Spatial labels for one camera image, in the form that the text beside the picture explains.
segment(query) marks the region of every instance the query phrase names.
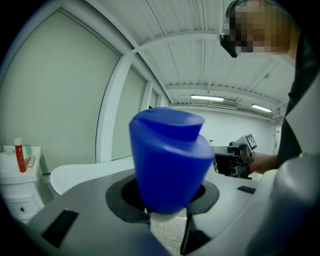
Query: white drawer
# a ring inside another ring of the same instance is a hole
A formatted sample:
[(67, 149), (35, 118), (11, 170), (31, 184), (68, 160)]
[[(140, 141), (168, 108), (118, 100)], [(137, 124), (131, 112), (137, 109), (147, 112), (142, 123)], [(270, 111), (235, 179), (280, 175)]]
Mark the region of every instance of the white drawer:
[(19, 220), (28, 220), (40, 210), (32, 195), (4, 196), (3, 199), (12, 216)]

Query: white shelf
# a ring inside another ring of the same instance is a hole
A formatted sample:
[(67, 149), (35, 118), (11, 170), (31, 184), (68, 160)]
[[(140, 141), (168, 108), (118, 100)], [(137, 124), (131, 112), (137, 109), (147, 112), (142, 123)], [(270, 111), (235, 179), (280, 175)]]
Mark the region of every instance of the white shelf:
[[(4, 146), (4, 150), (14, 150), (15, 146)], [(28, 167), (26, 172), (20, 172), (16, 154), (7, 155), (0, 153), (0, 184), (29, 183), (37, 180), (37, 170), (40, 162), (41, 148), (32, 146), (32, 156), (35, 156), (33, 167)], [(22, 147), (23, 157), (26, 158), (25, 147)]]

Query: white cabinet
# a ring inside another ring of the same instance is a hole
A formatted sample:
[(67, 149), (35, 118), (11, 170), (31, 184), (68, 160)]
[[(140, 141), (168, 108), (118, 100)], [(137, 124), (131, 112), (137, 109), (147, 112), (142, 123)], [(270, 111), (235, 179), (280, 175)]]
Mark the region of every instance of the white cabinet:
[[(14, 146), (4, 146), (4, 150), (14, 149)], [(2, 197), (12, 216), (24, 223), (28, 221), (53, 197), (44, 183), (40, 157), (41, 148), (33, 146), (32, 156), (35, 156), (33, 167), (26, 172), (19, 171), (16, 155), (0, 153), (0, 189)]]

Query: black slot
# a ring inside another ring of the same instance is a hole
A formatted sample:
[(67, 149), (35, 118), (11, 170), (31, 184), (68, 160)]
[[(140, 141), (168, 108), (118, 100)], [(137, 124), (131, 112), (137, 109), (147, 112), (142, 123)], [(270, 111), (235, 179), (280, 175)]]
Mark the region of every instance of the black slot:
[(42, 234), (42, 237), (58, 248), (78, 215), (78, 212), (65, 209)]

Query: person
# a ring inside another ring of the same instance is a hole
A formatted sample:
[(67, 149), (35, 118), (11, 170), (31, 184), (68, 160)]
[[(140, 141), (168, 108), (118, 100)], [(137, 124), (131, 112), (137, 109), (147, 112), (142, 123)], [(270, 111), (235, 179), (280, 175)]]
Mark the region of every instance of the person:
[[(241, 52), (287, 54), (295, 62), (294, 81), (285, 115), (295, 107), (319, 71), (308, 40), (294, 19), (274, 0), (234, 0), (226, 10), (229, 43)], [(250, 173), (278, 169), (286, 160), (299, 156), (299, 143), (284, 119), (277, 155), (252, 154)]]

